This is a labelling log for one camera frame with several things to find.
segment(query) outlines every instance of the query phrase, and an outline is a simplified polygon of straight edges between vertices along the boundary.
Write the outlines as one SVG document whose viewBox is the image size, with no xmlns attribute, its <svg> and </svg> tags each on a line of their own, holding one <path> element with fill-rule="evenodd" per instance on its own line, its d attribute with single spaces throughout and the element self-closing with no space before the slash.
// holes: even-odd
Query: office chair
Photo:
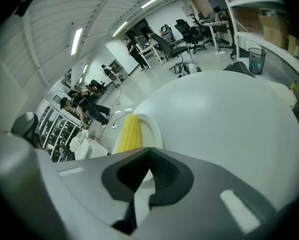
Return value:
<svg viewBox="0 0 299 240">
<path fill-rule="evenodd" d="M 203 33 L 199 30 L 191 30 L 189 24 L 183 19 L 178 19 L 176 23 L 175 28 L 182 34 L 184 40 L 194 45 L 194 47 L 190 47 L 190 49 L 193 49 L 193 54 L 199 48 L 206 50 L 204 42 L 203 44 L 198 44 L 199 41 L 204 40 L 205 35 Z"/>
<path fill-rule="evenodd" d="M 152 33 L 150 35 L 150 37 L 152 39 L 154 39 L 156 42 L 158 42 L 161 46 L 163 46 L 164 53 L 168 57 L 175 58 L 178 55 L 180 55 L 180 57 L 181 57 L 181 63 L 182 63 L 183 62 L 182 53 L 188 51 L 189 55 L 190 55 L 191 62 L 193 63 L 192 54 L 190 52 L 190 48 L 189 48 L 189 46 L 188 46 L 188 44 L 187 44 L 186 41 L 185 41 L 186 46 L 180 46 L 180 47 L 172 48 L 171 45 L 167 41 L 165 41 L 163 38 L 161 38 L 158 34 Z"/>
</svg>

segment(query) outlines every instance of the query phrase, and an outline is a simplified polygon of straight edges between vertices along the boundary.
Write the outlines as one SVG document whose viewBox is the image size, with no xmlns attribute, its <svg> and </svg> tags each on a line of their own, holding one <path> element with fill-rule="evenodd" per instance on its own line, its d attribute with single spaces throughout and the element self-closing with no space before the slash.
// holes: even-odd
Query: desk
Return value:
<svg viewBox="0 0 299 240">
<path fill-rule="evenodd" d="M 149 47 L 145 48 L 144 50 L 140 51 L 138 54 L 142 56 L 142 58 L 144 59 L 144 61 L 146 62 L 146 64 L 149 66 L 149 68 L 152 70 L 152 67 L 151 65 L 148 63 L 147 59 L 145 58 L 144 56 L 144 53 L 149 51 L 149 50 L 152 50 L 153 53 L 157 56 L 159 62 L 163 65 L 163 61 L 161 60 L 160 56 L 159 56 L 159 53 L 158 51 L 155 49 L 155 46 L 159 45 L 158 42 L 155 42 L 153 44 L 151 44 Z"/>
<path fill-rule="evenodd" d="M 298 197 L 299 124 L 263 81 L 229 71 L 190 74 L 152 93 L 133 114 L 156 122 L 165 150 L 222 166 L 277 210 Z"/>
<path fill-rule="evenodd" d="M 231 36 L 230 29 L 229 29 L 229 22 L 227 20 L 202 24 L 202 26 L 204 26 L 204 27 L 209 27 L 211 36 L 213 37 L 213 42 L 214 42 L 214 46 L 215 46 L 215 54 L 224 54 L 225 53 L 224 51 L 222 52 L 219 50 L 219 46 L 218 46 L 218 43 L 216 42 L 216 38 L 215 38 L 215 33 L 213 31 L 213 26 L 221 26 L 221 25 L 226 25 L 228 39 L 229 39 L 229 45 L 232 46 L 232 38 L 231 38 L 232 36 Z"/>
</svg>

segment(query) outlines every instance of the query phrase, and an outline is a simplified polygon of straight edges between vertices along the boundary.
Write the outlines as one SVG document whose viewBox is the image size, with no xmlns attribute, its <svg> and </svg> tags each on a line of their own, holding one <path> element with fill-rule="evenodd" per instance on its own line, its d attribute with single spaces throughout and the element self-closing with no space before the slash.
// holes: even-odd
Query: white floor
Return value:
<svg viewBox="0 0 299 240">
<path fill-rule="evenodd" d="M 232 50 L 225 49 L 225 54 L 213 54 L 214 46 L 207 45 L 207 50 L 197 50 L 196 54 L 192 54 L 194 63 L 204 71 L 221 71 L 229 64 L 234 63 L 230 59 Z M 183 53 L 184 62 L 190 62 L 189 54 Z M 152 66 L 151 69 L 141 71 L 138 67 L 120 86 L 120 89 L 113 86 L 107 91 L 109 95 L 102 98 L 97 104 L 105 107 L 113 107 L 109 119 L 109 124 L 105 129 L 96 120 L 93 121 L 91 128 L 95 130 L 94 135 L 98 138 L 98 142 L 108 150 L 110 154 L 113 153 L 115 142 L 119 136 L 120 129 L 122 129 L 126 112 L 133 112 L 134 109 L 153 92 L 167 83 L 177 79 L 170 67 L 181 61 L 180 57 L 172 58 L 161 65 L 155 58 L 148 59 L 148 63 Z M 112 125 L 117 124 L 118 128 L 112 128 Z"/>
</svg>

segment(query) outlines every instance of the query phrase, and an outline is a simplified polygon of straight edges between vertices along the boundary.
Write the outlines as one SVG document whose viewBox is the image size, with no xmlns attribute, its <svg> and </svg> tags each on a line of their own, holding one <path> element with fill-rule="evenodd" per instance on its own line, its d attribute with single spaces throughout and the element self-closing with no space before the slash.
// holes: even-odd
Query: transparent trash can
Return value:
<svg viewBox="0 0 299 240">
<path fill-rule="evenodd" d="M 263 72 L 266 52 L 258 48 L 249 48 L 249 71 L 255 75 Z"/>
</svg>

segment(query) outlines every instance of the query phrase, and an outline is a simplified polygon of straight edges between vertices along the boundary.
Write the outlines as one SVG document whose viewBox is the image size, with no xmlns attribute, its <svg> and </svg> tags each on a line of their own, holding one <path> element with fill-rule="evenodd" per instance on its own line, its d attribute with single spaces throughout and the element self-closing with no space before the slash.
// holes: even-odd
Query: fluorescent light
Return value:
<svg viewBox="0 0 299 240">
<path fill-rule="evenodd" d="M 125 21 L 125 22 L 118 28 L 118 30 L 115 31 L 115 33 L 112 35 L 112 37 L 115 37 L 116 34 L 117 34 L 118 32 L 120 32 L 120 30 L 121 30 L 127 23 L 128 23 L 128 22 Z"/>
<path fill-rule="evenodd" d="M 73 54 L 76 53 L 76 49 L 77 49 L 78 44 L 79 44 L 79 40 L 80 40 L 80 36 L 81 36 L 82 30 L 83 29 L 80 28 L 80 29 L 77 29 L 76 32 L 75 32 L 73 46 L 71 47 L 71 54 L 70 55 L 73 55 Z"/>
<path fill-rule="evenodd" d="M 146 4 L 144 4 L 144 5 L 142 6 L 142 9 L 144 9 L 146 6 L 148 6 L 149 4 L 151 4 L 151 3 L 155 2 L 155 1 L 156 1 L 156 0 L 151 0 L 151 1 L 147 2 Z"/>
<path fill-rule="evenodd" d="M 87 68 L 88 68 L 88 65 L 86 64 L 86 65 L 84 66 L 84 69 L 83 69 L 83 74 L 85 73 L 85 71 L 86 71 Z"/>
</svg>

